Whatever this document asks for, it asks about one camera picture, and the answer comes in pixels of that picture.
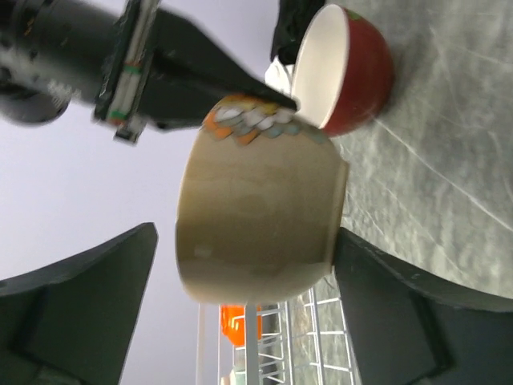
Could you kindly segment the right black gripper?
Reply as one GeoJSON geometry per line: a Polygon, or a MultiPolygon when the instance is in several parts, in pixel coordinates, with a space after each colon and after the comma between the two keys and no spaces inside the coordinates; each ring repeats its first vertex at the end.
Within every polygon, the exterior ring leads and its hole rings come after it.
{"type": "Polygon", "coordinates": [[[197,127],[229,95],[297,109],[295,101],[252,77],[195,24],[159,6],[154,0],[128,1],[115,23],[94,119],[113,128],[117,140],[136,144],[146,118],[158,128],[197,127]]]}

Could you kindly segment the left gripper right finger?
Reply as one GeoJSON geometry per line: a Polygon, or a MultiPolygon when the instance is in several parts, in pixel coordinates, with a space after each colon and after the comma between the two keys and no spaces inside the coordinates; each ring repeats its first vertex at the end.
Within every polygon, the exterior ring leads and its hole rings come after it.
{"type": "Polygon", "coordinates": [[[340,229],[334,269],[364,384],[512,383],[512,300],[447,281],[340,229]]]}

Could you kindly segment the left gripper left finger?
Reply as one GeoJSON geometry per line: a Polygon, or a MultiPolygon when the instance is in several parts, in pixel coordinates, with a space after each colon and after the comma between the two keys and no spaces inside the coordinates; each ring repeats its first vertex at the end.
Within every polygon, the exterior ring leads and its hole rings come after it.
{"type": "Polygon", "coordinates": [[[1,282],[3,384],[117,384],[158,235],[143,223],[1,282]]]}

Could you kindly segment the tan floral bowl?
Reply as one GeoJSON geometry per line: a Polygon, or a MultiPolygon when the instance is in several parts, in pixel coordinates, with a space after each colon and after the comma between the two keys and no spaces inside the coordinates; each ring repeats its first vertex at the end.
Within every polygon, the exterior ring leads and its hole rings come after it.
{"type": "Polygon", "coordinates": [[[245,95],[206,115],[180,186],[176,261],[198,302],[271,304],[333,266],[349,164],[292,110],[245,95]]]}

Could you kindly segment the red ceramic bowl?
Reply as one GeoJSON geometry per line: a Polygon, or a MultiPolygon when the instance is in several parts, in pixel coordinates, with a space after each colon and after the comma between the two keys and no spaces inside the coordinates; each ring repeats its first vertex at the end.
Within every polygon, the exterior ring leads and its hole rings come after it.
{"type": "Polygon", "coordinates": [[[394,81],[389,46],[361,15],[337,4],[310,22],[293,69],[298,113],[327,136],[345,135],[372,120],[394,81]]]}

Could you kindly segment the orange ceramic bowl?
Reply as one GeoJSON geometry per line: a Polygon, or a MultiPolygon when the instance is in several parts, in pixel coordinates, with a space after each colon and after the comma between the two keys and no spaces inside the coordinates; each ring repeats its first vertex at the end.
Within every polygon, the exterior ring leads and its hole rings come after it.
{"type": "Polygon", "coordinates": [[[234,347],[245,346],[245,308],[243,306],[221,305],[220,328],[222,334],[234,347]]]}

